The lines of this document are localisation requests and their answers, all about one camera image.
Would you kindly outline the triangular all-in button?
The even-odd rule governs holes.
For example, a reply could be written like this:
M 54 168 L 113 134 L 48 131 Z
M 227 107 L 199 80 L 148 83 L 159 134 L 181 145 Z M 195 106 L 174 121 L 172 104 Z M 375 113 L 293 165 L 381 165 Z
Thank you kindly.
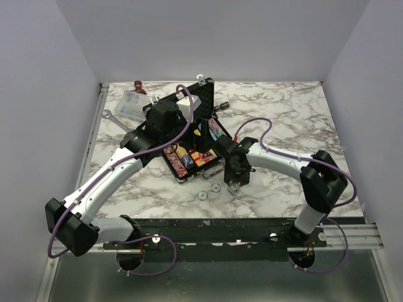
M 214 151 L 209 150 L 208 152 L 205 152 L 204 154 L 202 154 L 201 159 L 203 161 L 208 161 L 208 160 L 211 160 L 211 159 L 213 159 L 215 157 L 216 157 L 216 155 L 215 155 Z

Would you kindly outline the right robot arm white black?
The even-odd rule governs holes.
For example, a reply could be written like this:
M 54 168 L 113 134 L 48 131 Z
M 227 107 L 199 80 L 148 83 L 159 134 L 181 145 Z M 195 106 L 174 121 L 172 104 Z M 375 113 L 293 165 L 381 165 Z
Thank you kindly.
M 348 185 L 343 171 L 323 150 L 314 155 L 299 154 L 264 148 L 256 138 L 246 137 L 237 143 L 225 135 L 217 139 L 215 149 L 225 160 L 224 182 L 231 191 L 249 184 L 255 168 L 284 174 L 301 183 L 306 205 L 290 230 L 291 242 L 299 247 L 312 240 L 312 232 L 333 210 Z

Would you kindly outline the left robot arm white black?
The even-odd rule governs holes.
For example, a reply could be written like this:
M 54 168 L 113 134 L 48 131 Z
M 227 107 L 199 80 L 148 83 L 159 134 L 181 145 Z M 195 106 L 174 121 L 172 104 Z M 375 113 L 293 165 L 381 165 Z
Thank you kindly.
M 210 150 L 214 144 L 208 129 L 210 118 L 197 112 L 186 118 L 175 102 L 158 101 L 148 111 L 147 119 L 124 136 L 92 178 L 62 201 L 52 198 L 45 205 L 51 239 L 77 257 L 97 243 L 120 242 L 127 249 L 134 248 L 140 234 L 130 218 L 96 221 L 97 212 L 127 179 L 161 156 L 166 147 L 178 143 L 201 153 Z

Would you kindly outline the red playing card deck box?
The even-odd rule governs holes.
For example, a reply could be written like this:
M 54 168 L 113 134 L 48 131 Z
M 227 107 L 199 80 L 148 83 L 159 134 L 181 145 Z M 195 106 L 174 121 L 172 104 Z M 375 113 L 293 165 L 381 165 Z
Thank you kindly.
M 210 149 L 208 152 L 205 153 L 200 153 L 192 150 L 190 152 L 190 156 L 195 162 L 197 167 L 202 167 L 205 164 L 217 158 L 216 153 L 212 149 Z

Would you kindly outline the white blue poker chip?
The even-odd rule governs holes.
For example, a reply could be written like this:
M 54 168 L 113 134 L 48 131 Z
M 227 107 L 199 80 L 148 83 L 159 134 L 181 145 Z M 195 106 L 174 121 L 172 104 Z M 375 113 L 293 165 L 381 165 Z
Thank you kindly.
M 208 193 L 206 191 L 199 191 L 197 197 L 200 201 L 204 201 L 208 198 Z
M 239 188 L 240 188 L 239 183 L 233 182 L 228 186 L 227 190 L 231 195 L 236 196 L 239 193 Z
M 221 191 L 222 187 L 219 183 L 213 183 L 211 185 L 210 189 L 213 193 L 219 193 Z

